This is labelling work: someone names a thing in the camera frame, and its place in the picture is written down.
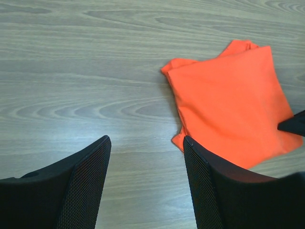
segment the folded cloth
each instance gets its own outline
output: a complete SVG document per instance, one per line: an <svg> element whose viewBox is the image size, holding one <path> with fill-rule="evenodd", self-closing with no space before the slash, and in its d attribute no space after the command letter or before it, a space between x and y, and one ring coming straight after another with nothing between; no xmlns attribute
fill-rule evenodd
<svg viewBox="0 0 305 229"><path fill-rule="evenodd" d="M215 59L173 59L161 71L182 122L172 139L182 151L190 135L222 158L250 168L302 145L301 136L277 130L293 112L269 46L235 40Z"/></svg>

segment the gray wooden surface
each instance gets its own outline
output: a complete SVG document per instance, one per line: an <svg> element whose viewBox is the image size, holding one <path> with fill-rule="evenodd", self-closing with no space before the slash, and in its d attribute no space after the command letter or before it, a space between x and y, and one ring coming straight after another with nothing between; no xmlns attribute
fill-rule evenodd
<svg viewBox="0 0 305 229"><path fill-rule="evenodd" d="M107 134L96 228L194 229L183 155L170 141L180 122L159 69L213 58L232 39L271 45L293 111L305 109L303 0L0 0L0 178ZM304 151L253 171L305 170Z"/></svg>

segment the cloth fold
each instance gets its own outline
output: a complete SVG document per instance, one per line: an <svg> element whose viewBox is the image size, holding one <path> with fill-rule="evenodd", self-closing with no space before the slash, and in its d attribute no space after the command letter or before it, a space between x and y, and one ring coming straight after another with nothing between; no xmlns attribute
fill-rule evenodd
<svg viewBox="0 0 305 229"><path fill-rule="evenodd" d="M234 40L207 61L173 59L161 69L173 90L182 128L172 141L183 151L190 135L243 168L286 154L301 136L277 130L293 112L276 77L270 46Z"/></svg>

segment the black object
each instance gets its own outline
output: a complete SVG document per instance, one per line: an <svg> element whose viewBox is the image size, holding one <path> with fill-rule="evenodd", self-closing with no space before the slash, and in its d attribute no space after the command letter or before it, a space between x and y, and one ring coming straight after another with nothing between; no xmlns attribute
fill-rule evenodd
<svg viewBox="0 0 305 229"><path fill-rule="evenodd" d="M50 166L0 180L0 228L94 229L110 150L104 136Z"/></svg>
<svg viewBox="0 0 305 229"><path fill-rule="evenodd" d="M305 110L281 122L277 129L305 137Z"/></svg>
<svg viewBox="0 0 305 229"><path fill-rule="evenodd" d="M197 228L304 229L305 173L276 179L183 142Z"/></svg>

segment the red-orange fabric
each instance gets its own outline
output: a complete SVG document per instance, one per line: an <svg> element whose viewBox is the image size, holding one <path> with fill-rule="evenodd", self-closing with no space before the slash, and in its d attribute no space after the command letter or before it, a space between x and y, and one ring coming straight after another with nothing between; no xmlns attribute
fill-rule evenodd
<svg viewBox="0 0 305 229"><path fill-rule="evenodd" d="M293 112L276 77L271 48L232 41L215 59L173 59L162 68L182 122L183 138L250 168L302 145L302 137L277 130Z"/></svg>

